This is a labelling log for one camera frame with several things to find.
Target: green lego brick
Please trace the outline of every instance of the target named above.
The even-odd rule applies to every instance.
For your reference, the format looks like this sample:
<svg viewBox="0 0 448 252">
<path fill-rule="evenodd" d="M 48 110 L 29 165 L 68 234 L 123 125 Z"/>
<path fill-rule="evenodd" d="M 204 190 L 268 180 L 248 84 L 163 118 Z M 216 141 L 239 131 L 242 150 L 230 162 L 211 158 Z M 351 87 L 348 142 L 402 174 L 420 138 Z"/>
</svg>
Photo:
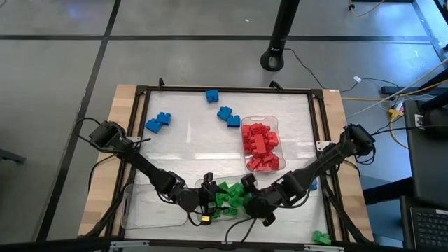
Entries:
<svg viewBox="0 0 448 252">
<path fill-rule="evenodd" d="M 318 244 L 331 245 L 329 238 L 330 236 L 328 234 L 322 234 L 321 231 L 316 230 L 313 232 L 313 240 Z"/>
<path fill-rule="evenodd" d="M 212 219 L 217 219 L 217 218 L 219 218 L 219 217 L 221 217 L 221 211 L 217 210 L 217 211 L 215 212 L 215 214 L 214 214 L 211 218 L 212 218 Z"/>
<path fill-rule="evenodd" d="M 236 208 L 230 209 L 230 215 L 231 216 L 237 216 L 238 215 L 238 209 L 236 209 Z"/>
<path fill-rule="evenodd" d="M 244 192 L 244 187 L 240 183 L 235 183 L 230 186 L 228 192 L 230 197 L 240 196 Z"/>
<path fill-rule="evenodd" d="M 224 201 L 220 199 L 219 197 L 216 197 L 216 205 L 218 207 L 221 207 L 223 205 Z"/>
<path fill-rule="evenodd" d="M 239 207 L 243 204 L 244 199 L 238 196 L 235 196 L 231 199 L 229 199 L 229 205 L 233 208 Z"/>
<path fill-rule="evenodd" d="M 226 183 L 225 181 L 222 182 L 222 183 L 220 183 L 218 186 L 219 186 L 221 189 L 229 190 L 229 186 L 227 185 L 227 183 Z"/>
</svg>

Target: keyboard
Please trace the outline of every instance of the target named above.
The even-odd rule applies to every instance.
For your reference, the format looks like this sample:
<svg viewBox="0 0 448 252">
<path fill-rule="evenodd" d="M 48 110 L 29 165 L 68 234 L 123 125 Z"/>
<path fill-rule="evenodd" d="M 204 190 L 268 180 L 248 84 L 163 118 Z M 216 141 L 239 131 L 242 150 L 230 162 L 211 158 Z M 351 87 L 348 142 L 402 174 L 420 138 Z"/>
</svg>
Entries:
<svg viewBox="0 0 448 252">
<path fill-rule="evenodd" d="M 411 207 L 417 249 L 448 251 L 448 211 Z"/>
</svg>

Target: white tabletop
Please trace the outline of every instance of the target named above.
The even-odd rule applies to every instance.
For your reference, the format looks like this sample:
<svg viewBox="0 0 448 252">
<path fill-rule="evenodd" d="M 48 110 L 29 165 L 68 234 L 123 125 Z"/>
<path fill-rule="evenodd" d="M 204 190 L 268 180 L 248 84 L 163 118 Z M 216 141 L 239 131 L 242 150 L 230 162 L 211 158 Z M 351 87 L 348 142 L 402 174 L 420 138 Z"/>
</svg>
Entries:
<svg viewBox="0 0 448 252">
<path fill-rule="evenodd" d="M 315 161 L 309 104 L 304 94 L 220 92 L 219 102 L 209 104 L 204 92 L 152 91 L 146 120 L 156 118 L 159 112 L 168 112 L 171 113 L 171 124 L 163 126 L 158 134 L 145 129 L 143 138 L 151 137 L 152 140 L 142 145 L 142 155 L 156 167 L 177 173 L 190 187 L 194 187 L 207 172 L 213 172 L 215 178 L 244 175 L 247 171 L 241 128 L 228 128 L 226 122 L 218 119 L 216 114 L 221 106 L 229 106 L 232 115 L 240 115 L 241 119 L 246 116 L 275 116 L 279 121 L 286 167 L 275 173 L 256 174 L 259 188 L 270 186 L 284 172 L 306 167 Z M 138 171 L 135 183 L 149 184 L 149 180 Z M 132 206 L 136 207 L 135 211 L 144 212 L 144 204 L 144 200 L 136 200 Z M 276 220 L 269 227 L 257 221 L 248 242 L 310 243 L 313 231 L 327 232 L 320 187 L 311 192 L 304 206 L 277 209 L 274 214 Z M 158 219 L 156 213 L 138 216 L 132 220 L 137 225 L 151 223 L 152 218 Z M 223 241 L 226 230 L 234 222 L 236 220 L 225 220 L 195 227 L 187 221 L 177 226 L 126 229 L 125 237 Z M 240 241 L 250 224 L 249 221 L 235 227 L 229 241 Z"/>
</svg>

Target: wooden frame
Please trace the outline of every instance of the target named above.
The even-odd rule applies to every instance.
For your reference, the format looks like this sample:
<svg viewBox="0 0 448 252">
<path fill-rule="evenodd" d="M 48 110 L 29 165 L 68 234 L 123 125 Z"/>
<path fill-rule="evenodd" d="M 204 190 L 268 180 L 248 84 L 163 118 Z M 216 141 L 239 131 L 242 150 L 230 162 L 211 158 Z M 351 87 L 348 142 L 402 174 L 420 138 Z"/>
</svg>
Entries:
<svg viewBox="0 0 448 252">
<path fill-rule="evenodd" d="M 116 121 L 124 128 L 127 128 L 136 90 L 136 85 L 117 86 L 111 111 L 108 117 L 109 120 Z M 338 142 L 340 133 L 342 132 L 342 128 L 347 123 L 345 119 L 344 108 L 342 105 L 342 99 L 338 90 L 322 90 L 322 93 L 325 103 L 325 111 L 327 113 L 330 138 L 332 141 Z M 144 107 L 143 103 L 144 96 L 141 96 L 141 98 L 139 99 L 139 106 L 136 114 L 133 135 L 137 135 L 138 132 L 140 117 L 142 114 L 142 109 Z M 314 104 L 319 136 L 321 136 L 322 138 L 322 136 L 324 135 L 323 120 L 320 117 L 321 112 L 317 100 L 314 100 Z M 107 154 L 100 153 L 98 160 L 103 159 L 106 156 Z M 348 160 L 354 163 L 354 160 L 352 158 L 349 158 Z M 116 184 L 119 164 L 119 160 L 112 159 L 96 168 L 92 180 L 92 186 L 90 188 L 89 195 L 87 196 L 84 216 L 80 224 L 80 235 L 90 231 L 95 226 L 95 223 L 108 209 L 113 197 L 113 190 Z M 368 239 L 373 240 L 358 172 L 353 167 L 350 167 L 350 165 L 342 163 L 341 168 L 338 172 L 338 176 L 344 209 L 346 210 L 352 221 L 355 223 L 356 227 L 358 227 Z M 336 238 L 337 240 L 341 240 L 342 235 L 340 233 L 340 228 L 338 228 L 339 221 L 334 210 L 332 212 L 332 216 L 333 222 L 335 224 Z M 119 227 L 120 214 L 117 214 L 113 226 L 113 234 L 118 233 Z"/>
</svg>

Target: floor tile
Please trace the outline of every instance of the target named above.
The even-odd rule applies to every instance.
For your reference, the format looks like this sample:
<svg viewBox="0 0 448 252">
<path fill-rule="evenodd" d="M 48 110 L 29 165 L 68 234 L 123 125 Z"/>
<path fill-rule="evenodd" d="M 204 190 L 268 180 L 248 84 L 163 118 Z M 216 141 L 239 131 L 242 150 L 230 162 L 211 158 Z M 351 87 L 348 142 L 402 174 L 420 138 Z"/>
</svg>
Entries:
<svg viewBox="0 0 448 252">
<path fill-rule="evenodd" d="M 113 28 L 120 35 L 271 35 L 280 0 L 128 0 Z M 357 3 L 365 12 L 375 3 Z M 346 0 L 302 0 L 290 35 L 425 36 L 409 3 L 385 3 L 356 17 Z"/>
<path fill-rule="evenodd" d="M 114 0 L 7 0 L 0 8 L 0 34 L 103 35 Z"/>
<path fill-rule="evenodd" d="M 0 41 L 0 148 L 27 157 L 0 162 L 0 243 L 34 239 L 98 47 Z"/>
</svg>

